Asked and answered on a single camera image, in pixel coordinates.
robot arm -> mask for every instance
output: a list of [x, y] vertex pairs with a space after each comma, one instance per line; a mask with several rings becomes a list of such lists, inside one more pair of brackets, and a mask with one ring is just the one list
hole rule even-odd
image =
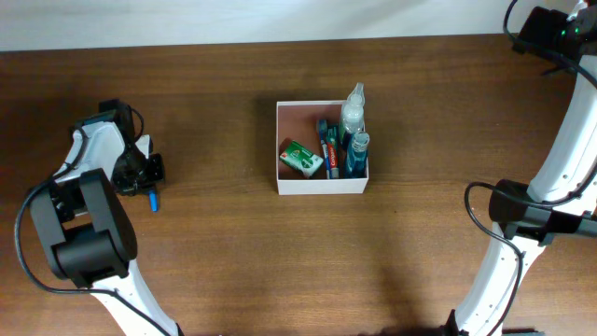
[[[100, 104], [100, 114], [75, 126], [67, 163], [32, 200], [31, 215], [57, 277], [77, 288], [116, 292], [145, 315], [113, 295], [91, 293], [125, 334], [182, 335], [139, 272], [134, 230], [116, 195], [144, 193], [156, 201], [156, 183], [164, 179], [161, 156], [151, 153], [149, 135], [134, 136], [131, 112], [118, 100], [108, 101]], [[157, 211], [157, 202], [152, 207]], [[62, 225], [86, 213], [91, 223], [71, 229]]]
[[[548, 28], [551, 28], [552, 32], [556, 31], [558, 35], [563, 36], [563, 40], [556, 42], [555, 46], [542, 47], [550, 47], [564, 54], [571, 54], [573, 50], [580, 54], [592, 54], [592, 42], [586, 36], [594, 36], [594, 28], [585, 22], [589, 21], [589, 18], [594, 20], [597, 17], [597, 8], [585, 9], [586, 7], [581, 8], [580, 12], [577, 9], [574, 17], [570, 18], [581, 20], [579, 22], [567, 21], [563, 13], [552, 11], [548, 14], [543, 8], [536, 8], [521, 32], [521, 38], [528, 38], [539, 44], [536, 39], [540, 34], [537, 31], [544, 31], [546, 28], [535, 25], [537, 21], [534, 19], [540, 16], [541, 22], [548, 22], [551, 26]], [[553, 29], [554, 22], [563, 22], [564, 26]], [[581, 39], [573, 36], [566, 38], [567, 34], [583, 33], [586, 35]], [[550, 59], [550, 55], [541, 52], [540, 49], [526, 51]], [[580, 66], [597, 77], [597, 56], [581, 56]], [[577, 76], [568, 112], [548, 158], [537, 176], [528, 188], [510, 181], [501, 181], [497, 187], [508, 194], [520, 195], [536, 203], [562, 200], [586, 184], [582, 195], [550, 210], [516, 204], [495, 192], [490, 202], [493, 232], [506, 237], [524, 253], [520, 281], [555, 236], [566, 234], [597, 237], [597, 222], [591, 218], [597, 199], [597, 180], [593, 174], [596, 158], [597, 90], [585, 77]], [[499, 323], [512, 294], [518, 267], [513, 249], [492, 239], [473, 287], [453, 315], [458, 334], [463, 334], [461, 332], [465, 330], [470, 336], [485, 336]], [[495, 334], [500, 335], [501, 331], [502, 326], [499, 326]]]

blue object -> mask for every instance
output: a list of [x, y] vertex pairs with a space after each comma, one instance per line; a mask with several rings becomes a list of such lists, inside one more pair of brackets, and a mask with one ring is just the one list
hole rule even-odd
[[369, 134], [356, 133], [351, 139], [346, 153], [344, 178], [363, 178], [367, 166]]
[[151, 203], [151, 211], [158, 212], [158, 193], [155, 190], [149, 191], [149, 202]]

blue liquid bottle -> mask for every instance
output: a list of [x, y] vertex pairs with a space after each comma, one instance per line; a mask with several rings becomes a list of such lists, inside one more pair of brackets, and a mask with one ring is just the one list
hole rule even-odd
[[359, 132], [353, 135], [346, 153], [345, 178], [365, 177], [368, 146], [369, 134]]

toothbrush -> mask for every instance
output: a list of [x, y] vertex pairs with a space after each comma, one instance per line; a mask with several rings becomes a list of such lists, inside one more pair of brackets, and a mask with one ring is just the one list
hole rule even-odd
[[327, 179], [331, 177], [331, 168], [329, 165], [329, 155], [327, 154], [327, 121], [325, 119], [317, 120], [317, 132], [319, 133], [319, 141], [321, 142], [321, 148], [324, 150], [324, 161], [326, 162], [326, 175]]

red label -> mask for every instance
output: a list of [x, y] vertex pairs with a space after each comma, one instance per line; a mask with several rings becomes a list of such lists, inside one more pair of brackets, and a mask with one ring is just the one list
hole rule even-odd
[[327, 156], [329, 157], [329, 168], [337, 168], [338, 158], [336, 157], [336, 150], [330, 144], [327, 144]]

